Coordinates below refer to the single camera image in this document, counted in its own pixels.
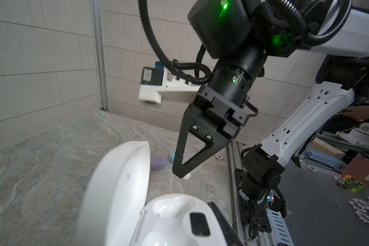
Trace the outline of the white earbud charging case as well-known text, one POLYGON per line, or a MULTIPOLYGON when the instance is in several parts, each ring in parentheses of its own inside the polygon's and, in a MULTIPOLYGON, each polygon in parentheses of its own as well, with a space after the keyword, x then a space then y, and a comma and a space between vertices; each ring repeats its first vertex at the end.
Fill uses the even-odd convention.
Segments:
POLYGON ((150 147, 129 141, 97 165, 82 202, 77 246, 225 246, 211 207, 185 194, 146 200, 150 147))

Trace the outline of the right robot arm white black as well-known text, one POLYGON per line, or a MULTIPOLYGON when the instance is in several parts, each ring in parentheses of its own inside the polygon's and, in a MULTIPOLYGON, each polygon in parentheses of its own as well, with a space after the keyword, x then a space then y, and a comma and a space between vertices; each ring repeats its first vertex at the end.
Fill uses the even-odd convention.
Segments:
POLYGON ((244 107, 256 115, 260 102, 285 118, 242 156, 250 184, 241 182, 241 189, 252 202, 265 200, 295 151, 369 90, 369 13, 351 1, 328 3, 312 17, 290 1, 199 1, 188 18, 219 61, 184 112, 173 173, 183 178, 226 147, 250 118, 244 107), (331 59, 312 87, 260 78, 268 56, 287 57, 296 49, 331 59))

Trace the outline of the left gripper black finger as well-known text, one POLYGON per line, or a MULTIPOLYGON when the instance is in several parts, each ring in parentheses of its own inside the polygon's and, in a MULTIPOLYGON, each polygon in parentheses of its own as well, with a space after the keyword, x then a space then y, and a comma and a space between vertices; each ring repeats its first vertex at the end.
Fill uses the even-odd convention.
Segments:
POLYGON ((236 235, 236 232, 232 229, 228 221, 225 219, 219 208, 214 202, 209 202, 208 206, 212 209, 219 225, 222 230, 222 234, 226 240, 228 246, 243 246, 243 243, 236 235))

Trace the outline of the white earbud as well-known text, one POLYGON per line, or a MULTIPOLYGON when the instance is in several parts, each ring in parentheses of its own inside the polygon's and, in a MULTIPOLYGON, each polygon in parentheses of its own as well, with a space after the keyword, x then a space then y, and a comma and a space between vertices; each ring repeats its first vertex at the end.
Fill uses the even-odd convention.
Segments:
POLYGON ((191 178, 191 172, 189 172, 188 174, 186 174, 182 179, 183 180, 189 180, 191 178))

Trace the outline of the purple earbud charging case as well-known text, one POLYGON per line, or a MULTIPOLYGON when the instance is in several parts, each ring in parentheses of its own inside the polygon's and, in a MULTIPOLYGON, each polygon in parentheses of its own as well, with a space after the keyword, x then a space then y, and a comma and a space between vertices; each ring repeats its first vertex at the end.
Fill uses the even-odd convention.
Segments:
POLYGON ((157 171, 162 170, 167 165, 167 159, 164 156, 154 156, 150 160, 150 168, 151 170, 157 171))

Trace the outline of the blue earbud charging case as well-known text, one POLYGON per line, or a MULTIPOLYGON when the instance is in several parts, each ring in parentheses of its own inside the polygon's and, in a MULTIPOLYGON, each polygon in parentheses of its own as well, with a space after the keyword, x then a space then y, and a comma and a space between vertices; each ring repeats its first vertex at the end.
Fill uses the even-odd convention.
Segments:
POLYGON ((174 163, 174 159, 175 159, 175 151, 171 152, 169 155, 169 161, 171 163, 174 163))

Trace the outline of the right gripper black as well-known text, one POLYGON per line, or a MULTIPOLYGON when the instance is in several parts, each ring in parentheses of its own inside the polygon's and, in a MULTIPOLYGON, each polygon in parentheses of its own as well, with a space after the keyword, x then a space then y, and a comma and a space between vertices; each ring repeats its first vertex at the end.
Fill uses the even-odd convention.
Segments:
POLYGON ((197 106, 190 104, 184 112, 172 168, 178 178, 225 148, 259 114, 248 93, 267 57, 264 49, 249 46, 218 59, 197 94, 197 106))

